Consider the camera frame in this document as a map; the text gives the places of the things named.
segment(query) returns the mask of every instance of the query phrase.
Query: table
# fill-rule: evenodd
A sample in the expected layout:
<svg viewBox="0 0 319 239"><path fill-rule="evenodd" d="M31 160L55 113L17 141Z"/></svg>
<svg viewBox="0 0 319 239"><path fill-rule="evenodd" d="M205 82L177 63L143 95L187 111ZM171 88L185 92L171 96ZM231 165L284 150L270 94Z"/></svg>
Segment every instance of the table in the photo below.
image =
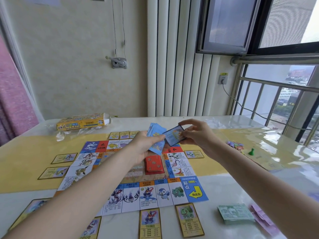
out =
<svg viewBox="0 0 319 239"><path fill-rule="evenodd" d="M112 131L126 131L131 129L145 130L151 122L159 123L163 127L171 128L184 119L196 118L206 121L214 129L239 129L239 128L260 128L268 131L262 124L259 124L245 116L209 116L209 117L154 117L154 118L115 118L111 124L103 129L94 130L92 133L109 133ZM55 123L58 120L48 120L25 132L21 136L55 136ZM281 140L286 146L291 145L295 161L291 164L293 168L274 172L274 175L291 184L303 193L319 192L319 154L313 152L294 141L269 130L275 134L269 138L273 144L278 145ZM200 176L200 183L205 190L209 201L195 203L197 214L200 218L205 236L201 238L267 238L257 225L224 225L221 216L216 208L218 205L253 203L249 195L237 184L229 174ZM17 193L0 194L0 237L2 237L20 213L33 199L52 197L56 189L40 190ZM161 223L163 238L182 238L173 206L161 207ZM138 238L138 217L139 212L129 212L102 217L99 238Z"/></svg>

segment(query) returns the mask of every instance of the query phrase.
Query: beige wall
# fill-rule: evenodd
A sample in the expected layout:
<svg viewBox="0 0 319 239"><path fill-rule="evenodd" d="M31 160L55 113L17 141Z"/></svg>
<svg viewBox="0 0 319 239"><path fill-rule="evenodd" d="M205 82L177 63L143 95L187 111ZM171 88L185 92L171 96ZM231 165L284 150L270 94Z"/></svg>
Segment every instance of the beige wall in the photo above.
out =
<svg viewBox="0 0 319 239"><path fill-rule="evenodd" d="M61 0L61 7L5 0L22 61L45 119L93 112L147 116L146 0L123 0L127 69L112 69L112 0ZM114 0L124 57L121 0Z"/></svg>

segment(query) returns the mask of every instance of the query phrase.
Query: white table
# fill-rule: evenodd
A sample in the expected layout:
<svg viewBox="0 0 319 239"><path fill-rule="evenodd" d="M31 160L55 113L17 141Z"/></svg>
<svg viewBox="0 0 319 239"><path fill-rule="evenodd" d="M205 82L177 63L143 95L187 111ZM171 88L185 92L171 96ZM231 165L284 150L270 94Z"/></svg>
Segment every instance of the white table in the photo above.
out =
<svg viewBox="0 0 319 239"><path fill-rule="evenodd" d="M170 128L188 118L206 120L212 128L261 128L264 127L245 116L214 116L214 117L155 117L155 118L117 118L112 119L111 124L103 129L95 130L95 133L109 133L112 131L126 131L132 127L144 130L151 122L156 122ZM55 123L58 120L48 120L32 128L22 136L54 135ZM297 169L284 169L274 174L293 185L304 193L319 192L319 168L313 165L305 165ZM212 175L199 177L201 185L207 194L209 201L195 203L197 214L205 232L201 238L236 238L236 239L261 239L269 238L262 233L256 225L224 225L217 211L218 205L253 203L249 195L229 175ZM54 195L56 190L43 190L32 192L19 192L0 194L0 237L2 237L20 213L33 199L48 198ZM162 237L182 238L175 207L161 207ZM102 238L138 238L139 212L128 212L102 217L99 231L99 239Z"/></svg>

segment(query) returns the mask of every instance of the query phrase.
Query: yellow box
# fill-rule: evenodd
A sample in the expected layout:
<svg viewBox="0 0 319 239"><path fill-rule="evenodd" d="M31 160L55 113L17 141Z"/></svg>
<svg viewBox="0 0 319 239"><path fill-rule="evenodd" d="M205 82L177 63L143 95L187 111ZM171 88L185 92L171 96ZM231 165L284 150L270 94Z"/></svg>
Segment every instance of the yellow box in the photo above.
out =
<svg viewBox="0 0 319 239"><path fill-rule="evenodd" d="M56 128L58 129L58 131L66 131L78 128L104 126L109 123L110 118L107 114L95 113L63 118L56 124Z"/></svg>

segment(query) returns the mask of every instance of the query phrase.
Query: balcony railing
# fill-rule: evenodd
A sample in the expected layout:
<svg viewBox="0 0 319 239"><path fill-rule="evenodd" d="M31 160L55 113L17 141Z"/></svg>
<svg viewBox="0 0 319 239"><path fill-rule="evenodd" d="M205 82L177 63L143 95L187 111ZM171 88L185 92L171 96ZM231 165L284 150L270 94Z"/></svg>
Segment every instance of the balcony railing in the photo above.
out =
<svg viewBox="0 0 319 239"><path fill-rule="evenodd" d="M294 106L293 106L293 108L291 110L291 113L290 113L290 115L289 115L289 117L287 119L285 127L283 128L282 134L285 135L286 132L287 132L287 129L290 126L295 128L295 129L298 129L300 131L301 136L303 135L304 131L309 130L310 132L309 132L307 138L305 139L305 142L303 143L305 146L308 146L309 142L311 141L311 138L313 137L313 135L315 134L316 130L319 127L319 116L318 116L316 121L315 121L315 123L314 123L314 125L313 125L313 127L312 128L308 128L309 122L312 119L313 114L315 113L315 111L316 111L316 109L318 107L318 104L319 104L319 88L296 85L296 84L289 84L289 83L281 83L281 82L275 82L275 81L268 81L268 80L252 79L252 78L247 78L247 77L240 76L241 73L243 73L243 76L245 76L246 70L247 70L247 65L245 65L245 68L244 68L243 72L242 72L242 68L238 69L238 71L237 71L237 80L235 81L235 86L234 86L232 95L233 95L233 97L236 97L237 100L239 100L239 98L241 97L241 92L242 92L244 81L247 81L248 84L247 84L247 88L246 88L246 91L245 91L245 94L244 94L244 98L243 98L243 101L242 101L242 106L245 107L245 103L246 103L246 100L247 100L247 96L248 96L251 84L252 83L261 84L259 92L258 92L258 95L257 95L257 98L256 98L256 101L255 101L253 112L252 112L252 114L250 116L251 119L254 119L254 117L256 116L256 110L257 110L257 107L258 107L258 104L259 104L259 101L260 101L264 86L265 85L270 85L270 86L273 86L273 87L278 87L276 95L275 95L274 100L272 102L269 114L268 114L267 119L265 121L265 126L268 126L269 121L271 120L271 116L272 116L272 114L274 112L274 109L276 107L276 104L277 104L277 101L278 101L278 98L280 96L282 88L291 88L291 89L295 89L295 90L299 90L300 91L299 95L297 97L297 100L295 101ZM300 104L301 98L302 98L302 96L304 95L305 92L315 92L318 96L317 96L317 100L313 104L313 107L312 107L311 111L309 112L307 118L305 119L304 125L302 126L302 128L301 127L296 128L296 127L291 125L291 121L292 121L292 118L296 114L298 105ZM230 106L229 106L229 110L228 110L229 114L235 115L235 112L237 110L237 106L238 106L238 102L237 101L233 100L232 102L230 102ZM242 115L243 110L244 110L244 108L240 109L240 113L239 113L240 115ZM299 142L301 136L297 136L297 139L296 139L297 142Z"/></svg>

